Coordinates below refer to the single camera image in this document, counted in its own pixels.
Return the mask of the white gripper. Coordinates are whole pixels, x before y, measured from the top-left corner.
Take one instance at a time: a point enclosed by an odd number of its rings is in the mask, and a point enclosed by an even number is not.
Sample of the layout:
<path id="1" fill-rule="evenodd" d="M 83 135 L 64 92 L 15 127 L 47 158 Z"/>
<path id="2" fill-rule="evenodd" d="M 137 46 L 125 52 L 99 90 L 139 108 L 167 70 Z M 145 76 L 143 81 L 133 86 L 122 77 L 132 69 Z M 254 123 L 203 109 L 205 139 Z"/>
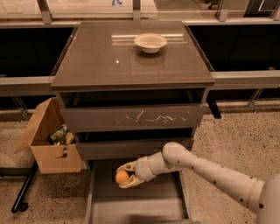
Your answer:
<path id="1" fill-rule="evenodd" d="M 123 164 L 116 171 L 135 172 L 127 181 L 119 185 L 122 189 L 139 186 L 143 182 L 148 182 L 156 177 L 151 170 L 148 157 L 140 157 L 136 162 L 133 161 Z"/>

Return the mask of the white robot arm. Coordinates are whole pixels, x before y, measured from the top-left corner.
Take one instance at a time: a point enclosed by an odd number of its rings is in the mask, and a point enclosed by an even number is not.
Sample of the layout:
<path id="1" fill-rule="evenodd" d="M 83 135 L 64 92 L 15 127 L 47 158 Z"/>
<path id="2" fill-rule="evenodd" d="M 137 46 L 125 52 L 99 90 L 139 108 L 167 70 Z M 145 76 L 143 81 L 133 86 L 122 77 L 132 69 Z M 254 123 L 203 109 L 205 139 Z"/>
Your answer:
<path id="1" fill-rule="evenodd" d="M 265 181 L 192 154 L 182 144 L 166 143 L 160 152 L 128 162 L 117 170 L 131 172 L 119 186 L 128 189 L 164 173 L 189 169 L 256 214 L 256 224 L 280 224 L 280 173 Z"/>

